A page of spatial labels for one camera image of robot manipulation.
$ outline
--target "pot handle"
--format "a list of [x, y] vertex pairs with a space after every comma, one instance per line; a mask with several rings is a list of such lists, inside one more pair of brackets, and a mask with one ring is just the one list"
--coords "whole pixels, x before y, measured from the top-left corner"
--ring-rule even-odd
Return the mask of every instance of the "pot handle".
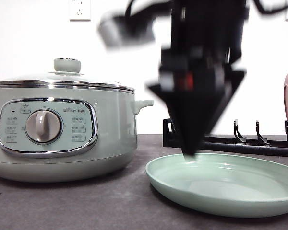
[[153, 106], [154, 100], [143, 100], [143, 101], [134, 101], [133, 114], [139, 114], [140, 110], [144, 107]]

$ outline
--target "black dish rack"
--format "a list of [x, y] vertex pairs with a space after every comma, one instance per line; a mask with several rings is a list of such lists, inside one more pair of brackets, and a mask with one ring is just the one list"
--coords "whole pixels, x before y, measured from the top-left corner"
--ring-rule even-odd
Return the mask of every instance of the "black dish rack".
[[[256, 132], [257, 135], [242, 136], [238, 130], [238, 121], [235, 120], [234, 135], [205, 135], [199, 149], [288, 157], [288, 121], [285, 121], [286, 135], [271, 135], [270, 139], [264, 138], [259, 133], [258, 121]], [[181, 148], [180, 138], [171, 119], [163, 120], [163, 147]]]

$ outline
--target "control panel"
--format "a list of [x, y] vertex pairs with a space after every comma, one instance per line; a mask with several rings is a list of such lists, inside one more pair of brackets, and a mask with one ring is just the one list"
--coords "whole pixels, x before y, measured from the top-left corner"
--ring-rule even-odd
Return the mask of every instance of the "control panel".
[[80, 154], [97, 140], [93, 107], [70, 99], [13, 100], [0, 115], [0, 144], [24, 157], [62, 157]]

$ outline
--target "glass lid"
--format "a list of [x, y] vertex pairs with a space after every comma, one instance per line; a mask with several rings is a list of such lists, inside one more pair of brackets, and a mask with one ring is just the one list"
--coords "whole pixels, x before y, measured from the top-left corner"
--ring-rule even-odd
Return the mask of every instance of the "glass lid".
[[104, 87], [120, 90], [134, 91], [133, 88], [123, 86], [117, 81], [101, 82], [90, 81], [86, 75], [80, 73], [81, 62], [73, 58], [57, 58], [54, 59], [54, 72], [46, 74], [30, 74], [17, 78], [6, 79], [0, 81], [0, 86], [6, 85], [71, 85], [71, 86], [86, 86], [86, 87]]

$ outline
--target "white knob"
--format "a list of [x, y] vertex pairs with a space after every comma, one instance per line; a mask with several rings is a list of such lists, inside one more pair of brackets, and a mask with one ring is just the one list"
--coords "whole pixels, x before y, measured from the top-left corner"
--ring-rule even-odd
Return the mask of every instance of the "white knob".
[[25, 130], [33, 141], [47, 143], [60, 133], [61, 121], [54, 112], [39, 110], [29, 116]]

